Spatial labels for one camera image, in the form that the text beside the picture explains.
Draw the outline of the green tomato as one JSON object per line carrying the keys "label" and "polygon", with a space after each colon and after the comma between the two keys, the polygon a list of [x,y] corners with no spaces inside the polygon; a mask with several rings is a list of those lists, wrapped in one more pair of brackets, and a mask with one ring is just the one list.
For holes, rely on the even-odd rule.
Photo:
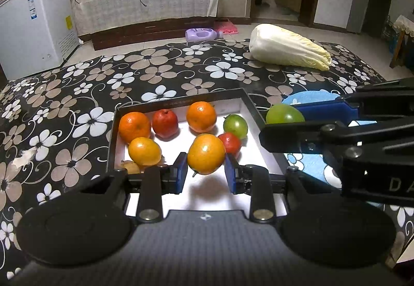
{"label": "green tomato", "polygon": [[240,140],[244,140],[248,134],[248,124],[246,120],[237,114],[230,114],[225,118],[223,129],[226,133],[231,133]]}
{"label": "green tomato", "polygon": [[266,114],[266,124],[301,123],[305,117],[295,107],[286,104],[276,104],[270,107]]}

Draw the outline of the small red apple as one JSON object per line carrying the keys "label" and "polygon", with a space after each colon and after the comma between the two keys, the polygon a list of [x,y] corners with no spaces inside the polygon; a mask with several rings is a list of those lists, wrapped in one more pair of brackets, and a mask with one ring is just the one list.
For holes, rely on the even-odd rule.
{"label": "small red apple", "polygon": [[233,155],[235,158],[239,155],[241,150],[241,141],[233,133],[223,133],[218,136],[225,147],[227,154]]}

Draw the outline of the yellow orange fruit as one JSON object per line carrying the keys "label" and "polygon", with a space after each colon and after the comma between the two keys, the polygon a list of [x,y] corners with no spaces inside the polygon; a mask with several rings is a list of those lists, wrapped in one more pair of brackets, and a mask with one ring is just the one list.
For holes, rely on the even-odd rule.
{"label": "yellow orange fruit", "polygon": [[160,146],[146,137],[132,140],[128,146],[128,154],[138,166],[157,165],[162,158]]}
{"label": "yellow orange fruit", "polygon": [[187,153],[189,167],[198,174],[214,173],[225,161],[225,147],[215,135],[202,134],[195,138]]}

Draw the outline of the brown longan left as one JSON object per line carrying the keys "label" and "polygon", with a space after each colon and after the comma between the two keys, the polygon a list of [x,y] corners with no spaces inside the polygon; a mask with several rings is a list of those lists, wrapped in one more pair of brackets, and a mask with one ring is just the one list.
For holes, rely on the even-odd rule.
{"label": "brown longan left", "polygon": [[123,167],[123,169],[125,169],[128,172],[128,174],[140,174],[141,173],[140,167],[132,160],[123,160],[121,162],[121,167]]}

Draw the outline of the blue tiger plate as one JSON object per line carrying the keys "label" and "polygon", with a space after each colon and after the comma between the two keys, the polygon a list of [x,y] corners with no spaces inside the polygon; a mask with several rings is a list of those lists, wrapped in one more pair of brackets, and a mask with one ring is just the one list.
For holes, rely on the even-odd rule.
{"label": "blue tiger plate", "polygon": [[[286,105],[303,105],[313,102],[331,101],[337,97],[340,97],[340,93],[337,90],[331,92],[327,90],[309,90],[289,95],[281,103]],[[304,173],[337,189],[342,188],[342,182],[337,177],[335,170],[323,161],[321,154],[285,153],[284,156],[290,165],[298,167]]]}

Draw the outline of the black tray with white bottom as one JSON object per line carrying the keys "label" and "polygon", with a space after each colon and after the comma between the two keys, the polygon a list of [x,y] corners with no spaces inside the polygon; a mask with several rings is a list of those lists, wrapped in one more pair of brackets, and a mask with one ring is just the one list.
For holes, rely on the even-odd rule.
{"label": "black tray with white bottom", "polygon": [[[187,111],[194,102],[208,102],[216,112],[216,124],[206,133],[196,133],[187,122]],[[169,193],[163,196],[163,211],[169,210],[242,210],[249,212],[250,196],[241,193],[234,195],[227,184],[225,175],[224,152],[219,150],[219,135],[223,134],[226,117],[236,114],[247,125],[247,136],[241,140],[241,149],[236,156],[239,165],[258,165],[268,169],[271,174],[280,174],[288,162],[282,154],[266,151],[259,141],[259,133],[264,128],[264,119],[253,101],[242,88],[221,90],[159,100],[143,105],[127,105],[116,110],[112,127],[107,168],[120,169],[123,162],[130,160],[128,145],[118,134],[120,118],[129,112],[141,112],[149,119],[160,109],[171,109],[178,117],[178,133],[169,140],[153,136],[152,140],[160,146],[165,165],[172,164],[180,153],[190,159],[185,166],[187,177],[183,179],[182,193]]]}

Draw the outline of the orange tangerine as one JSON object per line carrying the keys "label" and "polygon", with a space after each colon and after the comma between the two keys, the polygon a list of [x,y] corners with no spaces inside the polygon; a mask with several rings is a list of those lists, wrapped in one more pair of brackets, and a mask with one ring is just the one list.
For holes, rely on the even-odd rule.
{"label": "orange tangerine", "polygon": [[209,102],[194,102],[186,113],[189,127],[196,133],[207,133],[213,129],[217,121],[216,110]]}
{"label": "orange tangerine", "polygon": [[127,144],[137,137],[149,138],[151,135],[150,119],[141,112],[125,114],[120,119],[118,133]]}

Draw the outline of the orange tangerine back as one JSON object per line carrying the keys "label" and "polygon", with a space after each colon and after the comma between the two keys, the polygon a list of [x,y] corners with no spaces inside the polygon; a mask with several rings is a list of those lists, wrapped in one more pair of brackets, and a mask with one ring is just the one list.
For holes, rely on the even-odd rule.
{"label": "orange tangerine back", "polygon": [[213,129],[217,121],[216,110],[209,102],[194,102],[186,113],[189,127],[196,133],[207,133]]}

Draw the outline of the side table with lace cloth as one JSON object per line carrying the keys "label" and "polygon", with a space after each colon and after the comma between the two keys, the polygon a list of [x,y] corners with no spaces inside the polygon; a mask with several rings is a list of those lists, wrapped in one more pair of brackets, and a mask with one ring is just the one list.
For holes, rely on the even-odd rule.
{"label": "side table with lace cloth", "polygon": [[397,31],[398,37],[391,62],[389,64],[389,67],[392,69],[401,65],[401,58],[399,58],[398,55],[400,54],[405,37],[407,36],[413,38],[414,23],[407,17],[400,15],[393,23],[393,28]]}

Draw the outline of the white napa cabbage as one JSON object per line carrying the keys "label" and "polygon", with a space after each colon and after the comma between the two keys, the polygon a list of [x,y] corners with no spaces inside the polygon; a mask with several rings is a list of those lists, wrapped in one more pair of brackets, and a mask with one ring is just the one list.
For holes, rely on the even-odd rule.
{"label": "white napa cabbage", "polygon": [[271,24],[257,25],[250,34],[249,51],[259,62],[328,71],[330,53],[295,32]]}

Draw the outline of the black floral tablecloth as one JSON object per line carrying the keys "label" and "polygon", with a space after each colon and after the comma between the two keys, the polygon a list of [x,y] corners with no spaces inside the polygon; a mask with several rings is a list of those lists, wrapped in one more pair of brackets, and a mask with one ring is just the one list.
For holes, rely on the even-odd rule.
{"label": "black floral tablecloth", "polygon": [[[255,60],[247,43],[206,41],[99,57],[1,91],[2,285],[400,285],[386,266],[413,234],[413,206],[347,197],[288,163],[269,173],[273,223],[242,210],[169,210],[140,223],[143,174],[109,170],[116,110],[242,88],[264,119],[309,90],[335,100],[386,83],[346,48],[328,71]],[[347,127],[370,123],[362,119]]]}

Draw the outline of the pink slipper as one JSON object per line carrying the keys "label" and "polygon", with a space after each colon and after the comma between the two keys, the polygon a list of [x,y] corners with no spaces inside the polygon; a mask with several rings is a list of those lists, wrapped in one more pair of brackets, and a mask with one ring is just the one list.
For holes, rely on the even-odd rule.
{"label": "pink slipper", "polygon": [[228,19],[216,20],[213,29],[216,30],[216,32],[228,35],[238,34],[239,32],[237,26]]}

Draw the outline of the dark wooden tv cabinet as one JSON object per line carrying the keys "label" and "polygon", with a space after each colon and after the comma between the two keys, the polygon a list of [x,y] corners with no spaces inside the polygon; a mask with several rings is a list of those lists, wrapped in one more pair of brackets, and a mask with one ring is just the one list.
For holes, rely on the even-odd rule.
{"label": "dark wooden tv cabinet", "polygon": [[95,50],[102,50],[128,44],[144,43],[146,41],[184,38],[185,31],[190,28],[213,27],[216,22],[225,20],[229,20],[235,25],[251,23],[250,18],[175,18],[116,27],[110,30],[82,35],[79,38],[82,41],[92,41]]}

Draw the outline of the purple plastic bottle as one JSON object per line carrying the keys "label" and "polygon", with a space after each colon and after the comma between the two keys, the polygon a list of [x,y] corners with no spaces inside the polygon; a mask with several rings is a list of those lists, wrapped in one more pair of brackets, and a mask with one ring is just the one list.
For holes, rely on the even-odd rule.
{"label": "purple plastic bottle", "polygon": [[185,38],[188,43],[196,43],[222,39],[223,33],[212,28],[191,28],[185,31]]}

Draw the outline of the checked cloth on cabinet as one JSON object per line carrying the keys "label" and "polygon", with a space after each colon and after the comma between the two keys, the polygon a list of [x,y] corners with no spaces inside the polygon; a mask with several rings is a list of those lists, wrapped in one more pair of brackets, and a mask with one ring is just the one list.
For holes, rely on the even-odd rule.
{"label": "checked cloth on cabinet", "polygon": [[86,0],[72,6],[78,34],[159,20],[216,17],[218,0]]}

